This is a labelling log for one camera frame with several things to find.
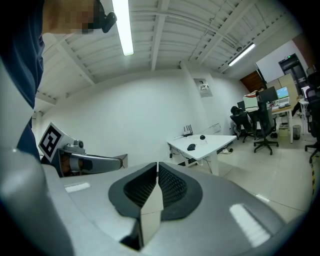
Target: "computer mouse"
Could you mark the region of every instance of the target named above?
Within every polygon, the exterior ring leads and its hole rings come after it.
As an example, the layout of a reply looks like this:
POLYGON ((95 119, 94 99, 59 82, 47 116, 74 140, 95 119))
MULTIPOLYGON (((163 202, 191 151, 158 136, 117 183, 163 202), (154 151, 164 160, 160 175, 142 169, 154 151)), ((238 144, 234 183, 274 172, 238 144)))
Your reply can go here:
POLYGON ((190 144, 187 148, 188 151, 192 151, 196 149, 196 144, 190 144))

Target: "brown door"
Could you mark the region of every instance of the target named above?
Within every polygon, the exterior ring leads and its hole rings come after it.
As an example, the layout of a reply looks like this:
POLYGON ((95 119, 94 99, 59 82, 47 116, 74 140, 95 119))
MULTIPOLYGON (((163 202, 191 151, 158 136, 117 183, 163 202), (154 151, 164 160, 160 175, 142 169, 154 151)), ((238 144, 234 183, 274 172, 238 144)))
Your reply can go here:
POLYGON ((240 79, 244 86, 248 89, 250 93, 255 90, 259 90, 261 87, 265 88, 265 84, 262 81, 258 71, 254 71, 248 74, 244 78, 240 79))

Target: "white wall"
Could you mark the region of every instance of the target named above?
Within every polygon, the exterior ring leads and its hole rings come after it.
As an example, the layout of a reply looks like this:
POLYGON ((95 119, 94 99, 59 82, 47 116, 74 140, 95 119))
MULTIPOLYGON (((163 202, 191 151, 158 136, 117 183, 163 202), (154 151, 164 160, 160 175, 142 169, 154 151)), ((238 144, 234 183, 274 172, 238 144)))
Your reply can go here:
POLYGON ((290 56, 292 54, 296 54, 302 65, 302 68, 304 69, 304 71, 306 71, 308 69, 308 65, 298 47, 292 40, 283 44, 282 46, 256 62, 263 75, 263 78, 267 83, 285 75, 279 65, 279 62, 286 59, 287 56, 290 56))
POLYGON ((272 51, 295 38, 302 32, 302 28, 295 20, 288 22, 265 40, 264 38, 260 38, 258 41, 254 40, 253 42, 257 46, 236 64, 229 67, 224 73, 229 78, 237 80, 244 78, 257 70, 257 61, 261 60, 263 57, 267 56, 272 51))
POLYGON ((168 161, 167 139, 180 135, 187 124, 194 132, 206 125, 198 115, 200 101, 192 97, 189 85, 183 70, 114 78, 61 101, 42 116, 41 131, 53 122, 83 140, 88 154, 128 154, 129 166, 168 161))
MULTIPOLYGON (((200 98, 208 126, 219 123, 221 131, 217 135, 229 135, 230 131, 230 109, 237 106, 237 103, 243 100, 243 96, 248 94, 247 88, 238 80, 229 79, 224 74, 213 72, 205 66, 200 66, 192 61, 182 61, 182 68, 186 68, 192 77, 191 83, 196 87, 193 79, 206 79, 212 92, 212 97, 200 98)), ((206 134, 213 134, 213 130, 206 130, 206 134)))

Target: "desk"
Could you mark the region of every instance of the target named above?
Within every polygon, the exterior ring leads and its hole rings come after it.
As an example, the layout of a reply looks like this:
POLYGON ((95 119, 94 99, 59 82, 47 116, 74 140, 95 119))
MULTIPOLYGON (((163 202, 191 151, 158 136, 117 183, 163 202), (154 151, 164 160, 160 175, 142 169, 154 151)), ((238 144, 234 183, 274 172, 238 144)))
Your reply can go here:
POLYGON ((200 135, 195 134, 175 140, 171 139, 167 142, 195 160, 201 160, 210 156, 212 174, 219 176, 217 150, 223 148, 236 138, 237 136, 233 135, 205 135, 205 140, 201 140, 200 135), (190 144, 195 144, 195 150, 187 150, 190 144))
POLYGON ((306 101, 304 98, 299 100, 299 103, 301 105, 301 111, 302 111, 302 134, 306 134, 308 130, 308 122, 307 122, 307 107, 309 105, 309 101, 306 101))
POLYGON ((284 108, 278 108, 278 107, 272 108, 272 114, 281 114, 284 112, 288 112, 288 115, 289 115, 290 143, 293 143, 294 142, 294 131, 293 131, 293 123, 292 123, 291 106, 287 106, 284 108))

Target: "trash can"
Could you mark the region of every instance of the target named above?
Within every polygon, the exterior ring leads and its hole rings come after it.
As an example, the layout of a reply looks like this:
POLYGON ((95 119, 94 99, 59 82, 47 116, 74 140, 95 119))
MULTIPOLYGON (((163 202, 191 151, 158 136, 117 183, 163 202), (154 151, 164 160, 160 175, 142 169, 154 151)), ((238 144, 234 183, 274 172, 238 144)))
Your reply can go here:
POLYGON ((300 131, 301 131, 301 125, 294 125, 293 126, 293 139, 294 140, 300 139, 300 131))

